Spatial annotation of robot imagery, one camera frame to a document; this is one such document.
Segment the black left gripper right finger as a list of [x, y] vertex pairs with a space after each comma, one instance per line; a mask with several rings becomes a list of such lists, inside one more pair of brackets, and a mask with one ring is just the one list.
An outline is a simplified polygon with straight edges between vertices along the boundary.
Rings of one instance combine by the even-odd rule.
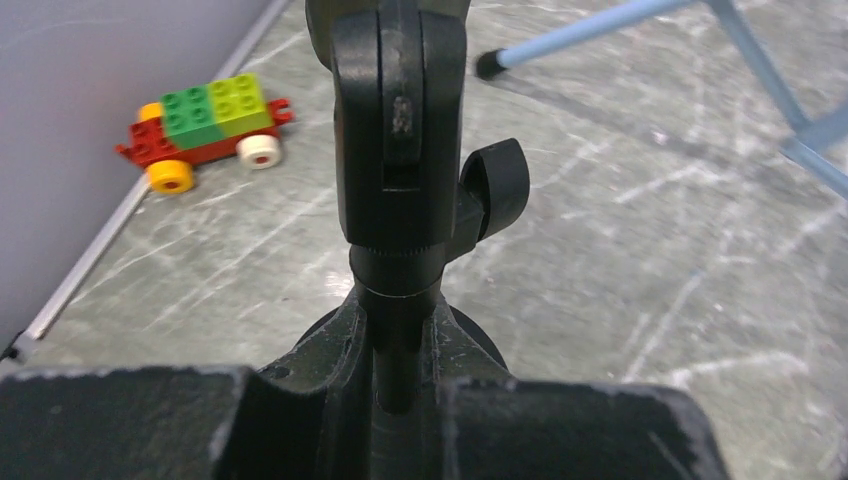
[[429, 479], [726, 479], [701, 407], [660, 385], [520, 380], [440, 303], [425, 329]]

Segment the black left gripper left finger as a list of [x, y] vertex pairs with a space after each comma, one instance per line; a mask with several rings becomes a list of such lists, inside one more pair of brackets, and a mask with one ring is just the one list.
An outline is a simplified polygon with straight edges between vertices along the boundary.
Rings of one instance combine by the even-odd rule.
[[365, 316], [348, 299], [262, 371], [50, 367], [1, 382], [5, 479], [364, 479]]

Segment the black microphone desk stand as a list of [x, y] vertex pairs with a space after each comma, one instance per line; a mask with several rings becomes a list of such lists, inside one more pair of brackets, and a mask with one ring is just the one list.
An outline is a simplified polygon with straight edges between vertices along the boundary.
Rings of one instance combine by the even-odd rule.
[[354, 286], [306, 334], [336, 337], [314, 477], [380, 466], [429, 477], [434, 337], [503, 374], [488, 336], [441, 293], [455, 231], [466, 33], [415, 1], [310, 1], [313, 47], [333, 73], [337, 193]]

